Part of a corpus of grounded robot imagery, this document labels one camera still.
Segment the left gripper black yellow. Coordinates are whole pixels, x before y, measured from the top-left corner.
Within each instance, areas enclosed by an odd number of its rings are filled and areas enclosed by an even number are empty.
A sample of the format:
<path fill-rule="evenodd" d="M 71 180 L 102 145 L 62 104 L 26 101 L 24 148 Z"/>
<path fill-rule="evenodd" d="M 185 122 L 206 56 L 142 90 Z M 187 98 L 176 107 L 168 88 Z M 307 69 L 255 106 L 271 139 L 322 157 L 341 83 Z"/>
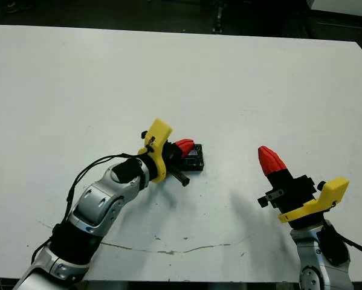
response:
<path fill-rule="evenodd" d="M 147 168 L 151 182 L 162 182 L 169 173 L 185 187 L 190 180 L 178 165 L 194 149 L 195 142 L 185 138 L 171 143 L 168 141 L 171 133 L 172 128 L 168 124 L 159 118 L 155 119 L 150 129 L 141 134 L 144 146 L 138 151 L 138 155 L 149 158 Z"/>

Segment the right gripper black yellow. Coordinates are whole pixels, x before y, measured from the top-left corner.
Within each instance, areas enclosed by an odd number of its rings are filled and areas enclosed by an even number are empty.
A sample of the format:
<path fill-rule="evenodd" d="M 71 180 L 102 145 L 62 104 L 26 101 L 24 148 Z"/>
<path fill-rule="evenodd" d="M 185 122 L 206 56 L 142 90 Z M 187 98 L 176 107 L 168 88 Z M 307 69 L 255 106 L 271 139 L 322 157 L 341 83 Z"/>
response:
<path fill-rule="evenodd" d="M 293 178 L 277 153 L 266 146 L 258 148 L 259 163 L 272 189 L 257 201 L 264 208 L 272 205 L 280 210 L 281 223 L 293 229 L 302 229 L 319 224 L 323 213 L 341 202 L 349 186 L 343 177 L 319 184 L 320 196 L 314 197 L 317 189 L 314 181 L 306 176 Z"/>

